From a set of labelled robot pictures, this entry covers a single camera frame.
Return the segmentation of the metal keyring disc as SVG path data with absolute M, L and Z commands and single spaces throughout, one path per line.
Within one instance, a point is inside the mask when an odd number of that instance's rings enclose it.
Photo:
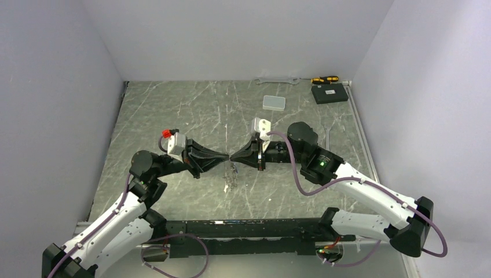
M 225 163 L 225 174 L 223 177 L 225 180 L 225 186 L 223 191 L 225 193 L 237 187 L 237 174 L 238 174 L 238 170 L 236 165 L 231 161 L 227 161 Z

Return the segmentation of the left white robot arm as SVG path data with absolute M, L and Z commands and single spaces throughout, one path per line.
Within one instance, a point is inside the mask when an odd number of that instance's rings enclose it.
M 188 171 L 194 178 L 229 159 L 224 152 L 203 147 L 193 139 L 165 154 L 140 150 L 131 158 L 124 188 L 114 204 L 90 226 L 66 243 L 51 244 L 42 254 L 42 277 L 95 277 L 102 259 L 110 259 L 109 245 L 123 255 L 136 244 L 159 243 L 167 235 L 167 220 L 152 206 L 167 183 L 159 178 Z

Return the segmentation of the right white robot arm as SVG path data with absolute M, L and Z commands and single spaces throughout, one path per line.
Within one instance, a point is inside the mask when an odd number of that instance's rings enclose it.
M 340 156 L 318 144 L 318 134 L 305 122 L 295 122 L 285 134 L 256 118 L 249 143 L 231 156 L 233 162 L 264 170 L 267 163 L 290 163 L 296 187 L 312 196 L 333 189 L 374 211 L 373 215 L 339 208 L 325 210 L 319 233 L 325 240 L 357 235 L 388 242 L 397 251 L 419 257 L 433 225 L 434 203 L 397 193 L 367 177 Z

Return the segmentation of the white plastic box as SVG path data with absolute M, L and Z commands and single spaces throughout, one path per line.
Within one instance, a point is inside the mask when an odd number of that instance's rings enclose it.
M 263 97 L 262 108 L 268 111 L 284 111 L 286 106 L 285 97 L 269 96 Z

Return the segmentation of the silver open-end wrench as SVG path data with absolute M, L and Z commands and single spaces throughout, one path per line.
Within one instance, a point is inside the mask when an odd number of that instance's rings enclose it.
M 297 85 L 299 83 L 299 78 L 256 78 L 257 85 L 265 83 L 286 83 L 290 85 Z

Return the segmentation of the black rectangular box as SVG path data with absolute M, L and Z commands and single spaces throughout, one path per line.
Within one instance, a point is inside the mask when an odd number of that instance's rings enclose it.
M 349 99 L 341 83 L 314 85 L 311 88 L 311 92 L 316 104 L 339 103 Z

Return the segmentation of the yellow black screwdriver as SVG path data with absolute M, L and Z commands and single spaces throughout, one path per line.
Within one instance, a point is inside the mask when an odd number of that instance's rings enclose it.
M 318 78 L 312 78 L 310 81 L 313 85 L 327 85 L 327 84 L 339 82 L 339 77 L 338 76 L 320 76 Z

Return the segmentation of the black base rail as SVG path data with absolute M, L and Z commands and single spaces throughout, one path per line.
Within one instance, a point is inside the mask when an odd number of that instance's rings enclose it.
M 167 247 L 170 258 L 198 255 L 279 254 L 314 255 L 323 245 L 355 241 L 320 224 L 319 218 L 249 220 L 166 220 L 149 213 L 151 237 L 144 243 Z

